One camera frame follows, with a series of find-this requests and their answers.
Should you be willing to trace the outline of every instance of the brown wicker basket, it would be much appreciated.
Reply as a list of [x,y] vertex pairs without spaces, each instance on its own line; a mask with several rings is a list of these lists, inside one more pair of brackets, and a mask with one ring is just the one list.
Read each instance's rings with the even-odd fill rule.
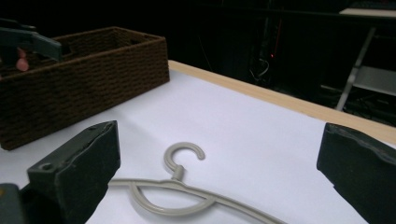
[[33,52],[30,70],[0,64],[0,144],[11,150],[169,81],[166,40],[120,27],[53,38],[57,63]]

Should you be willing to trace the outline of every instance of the woven basket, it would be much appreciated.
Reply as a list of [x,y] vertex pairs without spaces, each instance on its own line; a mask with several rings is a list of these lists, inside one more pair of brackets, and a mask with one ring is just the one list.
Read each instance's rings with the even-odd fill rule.
[[11,150],[169,81],[166,40],[120,27],[53,38],[57,63],[28,52],[30,69],[0,64],[0,144]]

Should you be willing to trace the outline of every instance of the basket rim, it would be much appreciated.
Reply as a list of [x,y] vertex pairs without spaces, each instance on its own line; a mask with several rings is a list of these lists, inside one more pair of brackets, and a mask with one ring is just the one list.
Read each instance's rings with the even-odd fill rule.
[[142,33],[142,32],[137,32],[137,31],[121,28],[121,27],[118,27],[118,26],[110,26],[110,27],[106,27],[106,28],[95,29],[95,30],[81,32],[81,33],[76,33],[76,34],[71,34],[71,35],[62,35],[62,36],[58,36],[58,37],[59,38],[64,38],[64,37],[77,36],[77,35],[88,35],[88,34],[92,34],[92,33],[97,33],[97,32],[106,31],[106,30],[114,30],[114,29],[124,30],[124,31],[127,31],[127,32],[132,32],[132,33],[145,35],[145,36],[150,36],[150,37],[155,37],[156,39],[152,39],[152,40],[149,40],[149,41],[146,41],[146,42],[134,44],[134,45],[131,45],[131,46],[124,46],[124,47],[120,47],[120,48],[116,48],[116,49],[110,49],[110,50],[106,50],[106,51],[102,51],[102,52],[97,52],[97,53],[90,54],[90,55],[87,55],[87,56],[83,56],[83,57],[80,57],[80,58],[72,59],[72,60],[67,61],[67,62],[58,62],[58,63],[52,64],[52,65],[48,65],[48,66],[45,66],[45,67],[40,67],[40,68],[36,68],[36,69],[25,71],[25,72],[20,72],[18,74],[14,74],[12,76],[2,77],[0,79],[0,83],[1,82],[6,82],[8,80],[15,79],[15,78],[22,78],[22,77],[30,76],[30,75],[35,74],[35,73],[45,72],[45,71],[48,71],[48,70],[51,70],[51,69],[56,69],[58,67],[67,66],[67,65],[69,65],[71,63],[85,62],[85,61],[93,59],[93,58],[106,56],[108,54],[116,53],[116,52],[119,52],[119,51],[124,51],[124,50],[127,50],[127,49],[135,49],[135,48],[139,48],[139,47],[144,47],[146,45],[151,45],[151,44],[154,44],[154,43],[161,43],[161,42],[165,42],[166,43],[166,38],[164,36],[146,34],[146,33]]

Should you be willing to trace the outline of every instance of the dark background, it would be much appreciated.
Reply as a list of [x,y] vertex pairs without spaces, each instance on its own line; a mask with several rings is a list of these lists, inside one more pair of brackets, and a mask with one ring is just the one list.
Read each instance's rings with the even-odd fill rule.
[[[0,18],[33,25],[47,37],[113,25],[162,35],[167,40],[170,60],[276,91],[287,89],[298,98],[325,105],[322,86],[339,91],[344,88],[370,28],[367,21],[344,22],[334,17],[350,3],[349,0],[3,0]],[[310,16],[271,14],[267,17],[257,9],[303,12]],[[394,31],[387,26],[378,32],[390,38],[375,39],[366,61],[396,70]],[[257,79],[268,64],[268,71]],[[336,103],[339,92],[336,94],[329,106]]]

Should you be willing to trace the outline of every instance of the floor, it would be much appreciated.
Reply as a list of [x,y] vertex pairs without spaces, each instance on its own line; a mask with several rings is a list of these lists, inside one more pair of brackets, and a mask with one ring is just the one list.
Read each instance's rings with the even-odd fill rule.
[[[293,87],[283,83],[277,84],[271,89],[301,98]],[[329,108],[335,108],[341,92],[342,90],[321,86],[315,103]],[[343,111],[361,118],[396,127],[396,96],[352,88]]]

